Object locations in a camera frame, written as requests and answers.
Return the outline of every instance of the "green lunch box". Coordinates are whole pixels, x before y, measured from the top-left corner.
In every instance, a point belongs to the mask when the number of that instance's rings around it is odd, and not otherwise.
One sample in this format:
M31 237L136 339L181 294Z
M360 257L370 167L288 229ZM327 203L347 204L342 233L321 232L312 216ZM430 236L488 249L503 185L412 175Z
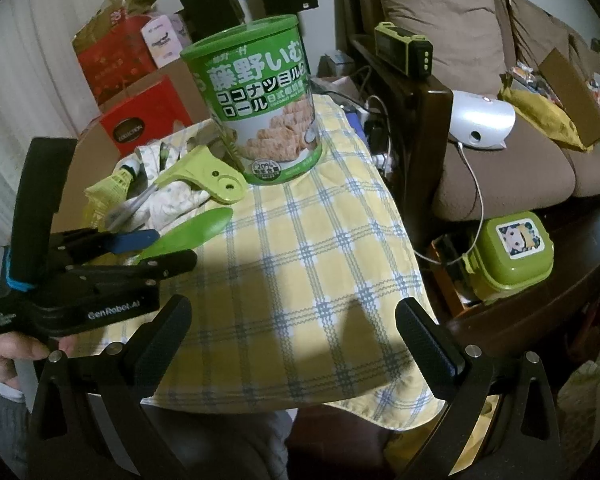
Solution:
M546 279L554 268L554 244L529 211L491 218L464 265L475 295L489 304Z

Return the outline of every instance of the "white device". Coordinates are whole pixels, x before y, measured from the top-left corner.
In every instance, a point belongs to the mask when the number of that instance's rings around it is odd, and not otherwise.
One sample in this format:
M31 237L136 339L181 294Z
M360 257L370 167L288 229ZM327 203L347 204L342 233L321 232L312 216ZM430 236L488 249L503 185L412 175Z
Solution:
M165 14L148 22L140 33L158 68L180 57L182 45L169 17Z
M469 148L498 150L516 122L516 111L504 101L453 90L449 135Z

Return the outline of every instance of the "human hand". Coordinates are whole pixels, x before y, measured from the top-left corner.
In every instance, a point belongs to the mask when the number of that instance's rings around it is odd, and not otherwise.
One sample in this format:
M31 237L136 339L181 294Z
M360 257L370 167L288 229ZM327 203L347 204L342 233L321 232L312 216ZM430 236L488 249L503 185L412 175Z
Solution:
M63 337L58 342L58 349L70 355L74 350L76 341L77 337L75 335ZM0 383L19 390L20 385L13 360L29 359L37 361L38 359L45 359L48 355L49 349L34 337L20 332L0 334Z

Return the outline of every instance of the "green handle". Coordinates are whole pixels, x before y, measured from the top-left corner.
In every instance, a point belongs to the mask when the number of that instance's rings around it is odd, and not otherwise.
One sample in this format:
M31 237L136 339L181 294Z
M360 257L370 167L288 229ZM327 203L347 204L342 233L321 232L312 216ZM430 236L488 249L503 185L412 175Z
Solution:
M462 255L462 261L464 262L464 268L469 274L475 274L475 270L471 265L471 256L468 254Z
M164 187L175 180L192 182L224 204L242 200L247 191L247 182L242 174L215 158L206 146L196 146L168 170L163 171L154 184Z
M200 247L203 243L220 234L231 221L233 215L234 210L230 207L218 207L200 213L174 227L159 240L156 240L139 254L136 262L161 256L162 254Z

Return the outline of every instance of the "white cable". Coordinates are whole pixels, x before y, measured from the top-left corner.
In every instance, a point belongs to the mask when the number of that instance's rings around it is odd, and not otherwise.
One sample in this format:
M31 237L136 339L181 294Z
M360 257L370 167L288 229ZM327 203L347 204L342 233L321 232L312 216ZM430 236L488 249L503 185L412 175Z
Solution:
M482 229L482 223L484 222L484 202L482 200L482 193L480 192L480 184L478 184L478 179L475 176L474 170L471 167L471 165L469 164L469 161L466 159L466 155L464 154L464 149L462 148L462 142L458 142L456 144L456 147L458 148L458 153L460 154L460 157L462 157L462 160L464 160L464 163L466 164L467 168L469 169L471 176L474 178L475 190L478 192L478 200L480 201L480 223L478 224L478 231L475 234L474 243L472 243L471 247L469 247L461 256L458 256L455 260L451 260L450 262L444 262L444 263L437 262L436 260L432 260L431 258L427 258L426 256L423 256L416 250L413 251L414 253L416 253L416 256L421 257L423 260L427 260L428 262L430 262L432 264L442 265L445 267L459 262L460 260L462 260L462 258L464 258L465 255L469 254L471 251L474 250L474 247L478 241L478 236L480 235L480 231Z
M382 99L379 98L377 95L370 95L368 98L366 98L366 102L365 102L366 108L369 108L369 101L371 99L375 99L376 101L378 101L380 103L380 105L382 106L382 111L384 112L384 118L386 120L386 130L387 130L386 158L384 159L384 166L382 167L382 172L386 176L386 167L389 164L389 157L391 157L391 123L389 122L389 112L386 109L386 105L384 104L384 101L382 101Z
M382 111L384 112L384 117L386 119L386 128L387 128L387 156L384 160L384 167L382 168L382 172L384 174L386 174L386 167L387 164L389 162L389 157L391 155L391 124L389 122L389 112L387 111L386 105L384 104L384 101L382 101L381 98L379 98L377 95L370 95L365 102L365 106L366 108L369 108L369 101L371 99L375 99L376 101L378 101L380 103L380 105L382 106ZM423 254L420 254L418 251L414 250L413 252L416 254L416 256L421 257L423 260L427 260L428 262L432 263L432 264L436 264L436 265L442 265L442 266L449 266L449 265L453 265L454 263L459 262L460 260L462 260L462 258L464 258L464 256L466 254L469 254L471 251L474 250L474 247L478 241L478 235L480 234L480 231L482 230L482 223L484 222L484 201L482 200L482 192L480 191L480 184L478 184L478 178L475 176L474 173L474 169L471 167L471 165L469 164L469 161L466 158L466 155L464 154L464 149L462 146L462 142L456 142L456 148L458 149L458 153L460 154L460 157L462 158L462 160L464 161L464 163L466 164L467 168L469 169L469 173L471 173L471 176L474 180L475 183L475 190L478 192L478 200L480 201L480 223L478 224L478 230L475 233L475 238L474 238L474 243L471 244L471 247L469 247L469 249L467 251L465 251L461 256L458 256L455 260L451 260L450 262L438 262L436 260L432 260L431 258L427 258L426 256L424 256Z

